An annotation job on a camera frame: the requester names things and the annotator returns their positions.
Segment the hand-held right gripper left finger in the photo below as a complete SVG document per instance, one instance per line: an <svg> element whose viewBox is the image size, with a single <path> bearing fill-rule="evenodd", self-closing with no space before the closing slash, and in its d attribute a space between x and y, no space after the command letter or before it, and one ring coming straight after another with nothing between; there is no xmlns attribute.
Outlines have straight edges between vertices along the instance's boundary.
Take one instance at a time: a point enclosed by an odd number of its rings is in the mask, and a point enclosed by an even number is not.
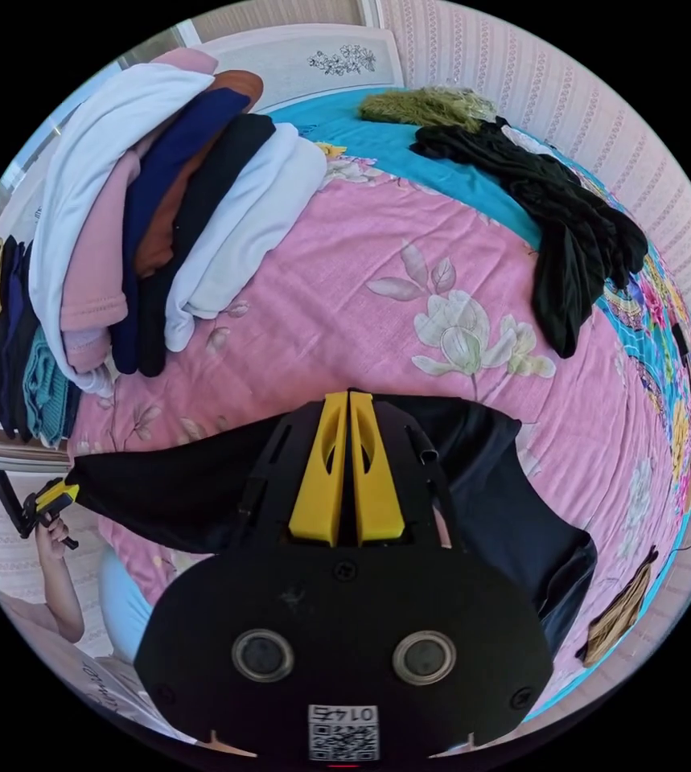
<svg viewBox="0 0 691 772"><path fill-rule="evenodd" d="M342 508L348 393L326 395L288 527L297 540L335 546Z"/></svg>

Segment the person's left hand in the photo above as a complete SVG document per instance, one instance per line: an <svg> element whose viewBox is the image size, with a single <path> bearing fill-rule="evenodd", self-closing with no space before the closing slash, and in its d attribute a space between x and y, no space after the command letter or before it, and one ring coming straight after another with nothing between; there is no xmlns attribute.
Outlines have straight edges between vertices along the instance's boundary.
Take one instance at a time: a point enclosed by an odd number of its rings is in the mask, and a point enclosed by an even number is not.
<svg viewBox="0 0 691 772"><path fill-rule="evenodd" d="M48 525L38 524L35 529L35 542L42 565L64 559L68 546L68 527L61 518L53 519Z"/></svg>

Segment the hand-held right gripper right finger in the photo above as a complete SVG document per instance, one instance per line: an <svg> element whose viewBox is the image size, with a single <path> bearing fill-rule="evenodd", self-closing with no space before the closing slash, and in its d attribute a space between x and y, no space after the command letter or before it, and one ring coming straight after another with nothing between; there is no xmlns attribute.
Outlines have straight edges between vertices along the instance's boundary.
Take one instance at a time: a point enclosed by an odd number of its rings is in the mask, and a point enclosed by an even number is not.
<svg viewBox="0 0 691 772"><path fill-rule="evenodd" d="M372 396L350 392L349 414L358 544L398 540L405 521Z"/></svg>

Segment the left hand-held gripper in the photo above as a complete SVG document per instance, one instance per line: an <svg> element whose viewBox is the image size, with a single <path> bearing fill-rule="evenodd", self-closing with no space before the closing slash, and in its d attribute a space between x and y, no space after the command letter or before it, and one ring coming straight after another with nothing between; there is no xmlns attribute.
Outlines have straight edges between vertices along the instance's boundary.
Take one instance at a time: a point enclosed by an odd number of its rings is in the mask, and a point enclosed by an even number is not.
<svg viewBox="0 0 691 772"><path fill-rule="evenodd" d="M42 492L28 496L21 515L21 538L27 539L38 524L48 525L53 519L60 518L62 511L76 501L79 491L77 484L53 479Z"/></svg>

